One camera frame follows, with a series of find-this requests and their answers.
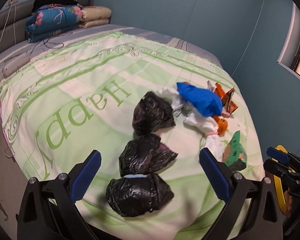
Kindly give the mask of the green snack wrapper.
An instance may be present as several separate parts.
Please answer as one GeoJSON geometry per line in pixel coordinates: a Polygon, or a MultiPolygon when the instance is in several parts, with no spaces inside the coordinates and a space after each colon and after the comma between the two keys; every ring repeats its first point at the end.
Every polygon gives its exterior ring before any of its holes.
{"type": "Polygon", "coordinates": [[[236,131],[225,147],[222,162],[232,171],[242,171],[247,167],[247,154],[240,143],[241,132],[236,131]]]}

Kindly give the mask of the black trash bag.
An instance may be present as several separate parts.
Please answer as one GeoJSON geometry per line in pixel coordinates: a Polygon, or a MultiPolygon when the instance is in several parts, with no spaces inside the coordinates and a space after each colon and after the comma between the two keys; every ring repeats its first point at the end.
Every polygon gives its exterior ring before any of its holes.
{"type": "Polygon", "coordinates": [[[149,91],[134,108],[132,126],[138,136],[174,127],[173,109],[168,101],[149,91]]]}
{"type": "Polygon", "coordinates": [[[120,176],[158,172],[178,156],[155,134],[129,141],[119,156],[120,176]]]}
{"type": "Polygon", "coordinates": [[[112,179],[106,200],[122,217],[138,217],[158,211],[174,198],[170,186],[156,173],[129,174],[112,179]]]}

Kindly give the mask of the white plastic bag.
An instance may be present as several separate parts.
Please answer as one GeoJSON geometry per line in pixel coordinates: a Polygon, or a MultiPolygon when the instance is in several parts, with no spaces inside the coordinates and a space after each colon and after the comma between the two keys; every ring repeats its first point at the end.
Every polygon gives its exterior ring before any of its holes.
{"type": "Polygon", "coordinates": [[[175,88],[163,87],[156,91],[156,95],[171,102],[175,117],[185,111],[183,123],[201,132],[205,138],[204,147],[207,147],[218,161],[222,161],[224,146],[218,134],[219,126],[213,117],[202,116],[175,88]]]}

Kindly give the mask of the orange snack wrapper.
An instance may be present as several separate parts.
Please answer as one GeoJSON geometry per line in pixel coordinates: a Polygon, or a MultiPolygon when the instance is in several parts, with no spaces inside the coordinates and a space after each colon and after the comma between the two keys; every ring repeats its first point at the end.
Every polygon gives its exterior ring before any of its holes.
{"type": "Polygon", "coordinates": [[[232,115],[235,110],[238,109],[238,106],[233,102],[232,97],[234,96],[235,89],[232,88],[227,92],[224,91],[223,87],[219,83],[215,83],[216,88],[214,93],[217,94],[221,98],[221,102],[225,111],[232,115]]]}

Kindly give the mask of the blue plastic bag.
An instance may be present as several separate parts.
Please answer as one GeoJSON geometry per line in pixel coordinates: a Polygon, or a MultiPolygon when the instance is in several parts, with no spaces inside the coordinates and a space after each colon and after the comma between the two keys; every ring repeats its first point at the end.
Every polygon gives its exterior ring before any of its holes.
{"type": "Polygon", "coordinates": [[[177,83],[177,91],[202,116],[212,117],[222,115],[223,105],[221,98],[214,92],[184,82],[177,83]]]}

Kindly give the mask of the orange peel piece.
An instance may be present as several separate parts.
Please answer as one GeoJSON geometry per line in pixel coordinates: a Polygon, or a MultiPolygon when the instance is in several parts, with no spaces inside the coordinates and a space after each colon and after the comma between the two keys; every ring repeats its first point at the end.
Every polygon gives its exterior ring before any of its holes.
{"type": "Polygon", "coordinates": [[[220,118],[218,116],[214,116],[213,119],[215,120],[215,122],[217,122],[218,125],[217,134],[219,136],[222,136],[228,129],[228,122],[225,119],[220,118]]]}

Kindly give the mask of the green floral quilt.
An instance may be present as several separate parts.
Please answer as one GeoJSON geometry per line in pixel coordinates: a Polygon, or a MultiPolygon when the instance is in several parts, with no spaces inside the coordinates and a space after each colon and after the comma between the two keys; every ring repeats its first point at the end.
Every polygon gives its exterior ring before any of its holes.
{"type": "Polygon", "coordinates": [[[160,173],[174,198],[160,211],[136,218],[115,213],[105,200],[106,187],[118,178],[119,156],[133,137],[133,112],[149,91],[174,88],[188,82],[206,88],[219,83],[237,88],[229,76],[225,83],[209,80],[179,67],[173,59],[131,59],[127,54],[73,76],[40,78],[22,92],[24,105],[1,123],[9,147],[25,176],[52,179],[69,172],[92,150],[102,165],[85,197],[77,203],[91,224],[121,239],[200,239],[219,215],[220,201],[199,164],[204,137],[184,125],[159,132],[161,140],[178,153],[176,161],[160,173]]]}

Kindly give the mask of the grey power strip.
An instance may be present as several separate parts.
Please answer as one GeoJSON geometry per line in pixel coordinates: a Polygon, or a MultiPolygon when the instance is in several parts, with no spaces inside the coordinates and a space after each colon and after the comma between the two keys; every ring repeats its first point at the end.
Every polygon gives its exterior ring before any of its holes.
{"type": "Polygon", "coordinates": [[[20,54],[11,61],[7,62],[2,69],[2,74],[4,78],[8,78],[13,73],[17,72],[21,67],[30,62],[30,56],[27,53],[20,54]]]}

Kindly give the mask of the blue floral folded blanket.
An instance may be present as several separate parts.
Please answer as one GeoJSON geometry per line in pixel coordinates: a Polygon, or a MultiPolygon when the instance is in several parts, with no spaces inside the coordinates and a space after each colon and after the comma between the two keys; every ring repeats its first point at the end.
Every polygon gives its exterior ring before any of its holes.
{"type": "Polygon", "coordinates": [[[35,43],[75,29],[82,16],[82,9],[76,5],[39,9],[26,21],[26,39],[35,43]]]}

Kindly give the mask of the beige folded blanket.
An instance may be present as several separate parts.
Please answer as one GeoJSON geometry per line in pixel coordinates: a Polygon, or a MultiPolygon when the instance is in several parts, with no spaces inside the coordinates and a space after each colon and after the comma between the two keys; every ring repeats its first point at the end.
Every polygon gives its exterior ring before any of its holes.
{"type": "Polygon", "coordinates": [[[79,28],[90,28],[108,24],[112,11],[107,7],[87,6],[82,9],[82,18],[77,25],[79,28]]]}

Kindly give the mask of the grey padded headboard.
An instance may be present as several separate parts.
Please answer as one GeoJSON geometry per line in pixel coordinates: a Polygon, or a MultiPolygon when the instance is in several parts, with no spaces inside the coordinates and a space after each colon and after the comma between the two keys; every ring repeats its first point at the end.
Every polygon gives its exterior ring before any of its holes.
{"type": "MultiPolygon", "coordinates": [[[[17,5],[9,6],[0,12],[0,53],[8,48],[27,41],[25,36],[25,25],[27,19],[32,16],[33,3],[35,0],[28,0],[17,5]]],[[[76,6],[83,7],[93,5],[94,0],[76,0],[76,6]]],[[[66,7],[71,5],[50,4],[39,9],[52,7],[66,7]]]]}

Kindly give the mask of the window with white frame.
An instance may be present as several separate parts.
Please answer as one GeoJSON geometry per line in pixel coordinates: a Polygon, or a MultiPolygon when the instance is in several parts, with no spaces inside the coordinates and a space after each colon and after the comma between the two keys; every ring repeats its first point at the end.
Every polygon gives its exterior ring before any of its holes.
{"type": "Polygon", "coordinates": [[[300,81],[300,74],[296,72],[300,63],[300,9],[294,2],[288,33],[276,62],[300,81]]]}

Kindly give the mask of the wall power socket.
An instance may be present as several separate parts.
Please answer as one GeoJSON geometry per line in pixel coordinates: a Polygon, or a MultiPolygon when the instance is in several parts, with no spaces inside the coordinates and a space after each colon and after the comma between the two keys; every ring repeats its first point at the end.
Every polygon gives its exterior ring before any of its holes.
{"type": "Polygon", "coordinates": [[[19,0],[9,0],[7,2],[7,4],[6,4],[6,6],[9,7],[9,6],[11,6],[11,5],[15,4],[15,3],[18,3],[18,2],[19,2],[19,0]]]}

